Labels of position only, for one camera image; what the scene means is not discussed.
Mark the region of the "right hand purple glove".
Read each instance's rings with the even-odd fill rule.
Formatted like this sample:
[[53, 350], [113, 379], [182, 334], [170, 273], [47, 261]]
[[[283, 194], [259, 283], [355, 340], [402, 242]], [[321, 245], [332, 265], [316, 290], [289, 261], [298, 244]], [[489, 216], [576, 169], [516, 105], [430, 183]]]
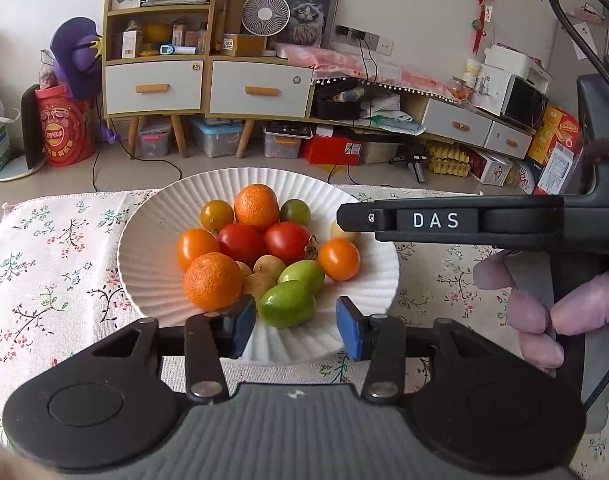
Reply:
[[609, 324], [609, 272], [580, 285], [547, 308], [515, 284], [505, 265], [508, 254], [502, 250], [477, 263], [473, 270], [475, 285], [487, 290], [511, 290], [506, 322], [517, 330], [523, 358], [540, 370], [556, 370], [564, 363], [565, 351], [547, 330], [562, 336], [576, 336]]

